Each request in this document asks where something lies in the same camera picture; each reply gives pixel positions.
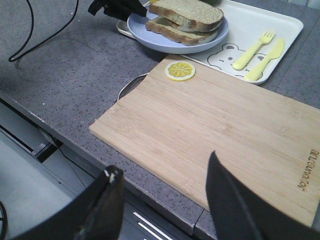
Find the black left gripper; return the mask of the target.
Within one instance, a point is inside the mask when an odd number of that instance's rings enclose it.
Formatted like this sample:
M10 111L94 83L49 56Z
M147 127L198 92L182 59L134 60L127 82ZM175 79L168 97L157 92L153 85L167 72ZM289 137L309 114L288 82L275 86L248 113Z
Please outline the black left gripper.
M139 0L94 0L88 12L95 16L101 8L104 8L105 15L122 21L126 21L132 13L141 17L147 15L147 9L140 5Z

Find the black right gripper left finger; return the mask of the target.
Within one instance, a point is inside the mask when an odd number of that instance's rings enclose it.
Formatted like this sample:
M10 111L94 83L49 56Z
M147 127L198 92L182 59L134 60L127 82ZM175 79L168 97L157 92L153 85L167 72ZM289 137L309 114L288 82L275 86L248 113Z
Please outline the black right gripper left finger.
M114 165L102 173L63 209L18 240L117 240L124 204L124 173Z

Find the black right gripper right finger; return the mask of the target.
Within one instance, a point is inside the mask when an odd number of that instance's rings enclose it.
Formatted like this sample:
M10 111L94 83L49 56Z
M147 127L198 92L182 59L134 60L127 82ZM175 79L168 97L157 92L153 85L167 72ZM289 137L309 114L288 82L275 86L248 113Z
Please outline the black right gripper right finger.
M233 176L212 152L206 197L219 240L318 240L320 233L282 213Z

